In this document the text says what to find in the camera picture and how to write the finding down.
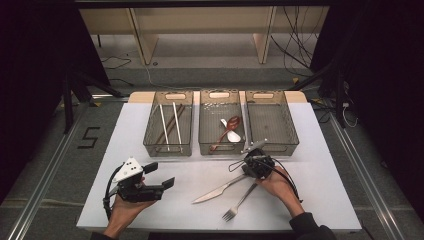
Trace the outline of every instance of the knife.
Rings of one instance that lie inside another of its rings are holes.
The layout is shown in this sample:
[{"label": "knife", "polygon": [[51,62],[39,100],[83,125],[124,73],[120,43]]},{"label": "knife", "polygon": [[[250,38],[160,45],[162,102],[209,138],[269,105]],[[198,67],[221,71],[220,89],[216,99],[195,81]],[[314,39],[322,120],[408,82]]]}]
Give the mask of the knife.
[{"label": "knife", "polygon": [[205,194],[205,195],[203,195],[203,196],[201,196],[201,197],[197,198],[196,200],[194,200],[194,201],[193,201],[193,202],[191,202],[191,203],[192,203],[192,204],[195,204],[195,203],[201,203],[201,202],[207,201],[207,200],[209,200],[209,199],[212,199],[212,198],[218,197],[219,195],[221,195],[221,194],[224,192],[224,190],[225,190],[227,187],[229,187],[229,186],[233,185],[234,183],[236,183],[236,182],[238,182],[238,181],[240,181],[240,180],[242,180],[242,179],[244,179],[244,178],[246,178],[246,177],[247,177],[247,175],[245,175],[245,174],[240,175],[240,176],[238,176],[238,177],[234,178],[233,180],[231,180],[231,181],[227,182],[226,184],[224,184],[224,185],[222,185],[222,186],[218,187],[217,189],[215,189],[215,190],[213,190],[213,191],[211,191],[211,192],[209,192],[209,193],[207,193],[207,194]]}]

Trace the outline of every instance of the wrist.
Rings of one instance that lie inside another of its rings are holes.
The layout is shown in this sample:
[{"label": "wrist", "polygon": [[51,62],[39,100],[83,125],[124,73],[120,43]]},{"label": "wrist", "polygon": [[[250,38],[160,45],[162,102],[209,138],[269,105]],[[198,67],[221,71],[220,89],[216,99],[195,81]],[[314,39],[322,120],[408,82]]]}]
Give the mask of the wrist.
[{"label": "wrist", "polygon": [[305,212],[302,205],[300,204],[299,199],[294,194],[287,194],[278,196],[278,198],[284,203],[287,210],[289,210],[292,218]]},{"label": "wrist", "polygon": [[106,235],[113,239],[118,239],[119,235],[125,230],[126,226],[123,226],[121,224],[114,224],[109,222],[107,225],[105,231],[103,232],[103,235]]}]

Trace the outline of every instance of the black sleeve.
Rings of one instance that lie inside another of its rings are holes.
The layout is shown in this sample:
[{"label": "black sleeve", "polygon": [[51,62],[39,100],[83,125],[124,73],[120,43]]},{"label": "black sleeve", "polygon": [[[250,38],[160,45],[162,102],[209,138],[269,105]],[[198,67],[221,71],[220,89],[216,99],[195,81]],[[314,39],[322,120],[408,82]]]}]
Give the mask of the black sleeve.
[{"label": "black sleeve", "polygon": [[312,213],[302,213],[290,221],[298,240],[335,240],[336,236],[326,226],[316,224]]},{"label": "black sleeve", "polygon": [[115,239],[110,238],[110,237],[103,235],[101,233],[93,232],[93,233],[91,233],[90,240],[115,240]]}]

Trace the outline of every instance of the person's arm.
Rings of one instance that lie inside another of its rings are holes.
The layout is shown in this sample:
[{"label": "person's arm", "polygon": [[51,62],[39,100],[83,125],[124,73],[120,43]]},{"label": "person's arm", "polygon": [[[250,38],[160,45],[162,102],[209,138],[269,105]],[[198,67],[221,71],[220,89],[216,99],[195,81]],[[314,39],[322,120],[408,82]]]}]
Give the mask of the person's arm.
[{"label": "person's arm", "polygon": [[138,214],[155,202],[126,202],[117,194],[112,208],[112,215],[105,231],[103,234],[92,233],[91,240],[118,239],[119,235],[134,221]]},{"label": "person's arm", "polygon": [[[288,176],[287,172],[281,167],[277,166],[275,169]],[[312,214],[305,212],[303,209],[299,199],[297,199],[293,189],[290,187],[290,184],[278,173],[273,171],[266,179],[257,179],[256,183],[264,187],[271,195],[280,199],[287,207],[292,217],[290,225],[299,240],[336,239],[333,232],[328,227],[318,227]]]}]

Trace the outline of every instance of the spoon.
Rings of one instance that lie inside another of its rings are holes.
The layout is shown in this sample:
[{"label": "spoon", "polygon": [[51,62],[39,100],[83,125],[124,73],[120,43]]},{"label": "spoon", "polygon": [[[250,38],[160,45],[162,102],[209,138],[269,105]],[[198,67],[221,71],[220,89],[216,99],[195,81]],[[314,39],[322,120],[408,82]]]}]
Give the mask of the spoon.
[{"label": "spoon", "polygon": [[209,148],[209,152],[213,152],[216,150],[216,148],[218,147],[218,144],[222,141],[222,139],[225,137],[225,135],[229,132],[232,131],[234,129],[236,129],[238,127],[238,125],[240,124],[240,117],[239,116],[234,116],[230,119],[228,119],[227,122],[227,129],[225,130],[224,133],[222,133],[222,135],[218,138],[218,140],[216,141],[215,145],[212,145]]},{"label": "spoon", "polygon": [[[225,119],[221,119],[221,122],[222,124],[224,124],[224,127],[227,127],[227,121],[225,121]],[[240,142],[241,140],[241,137],[234,131],[229,131],[227,133],[227,138],[230,142]]]}]

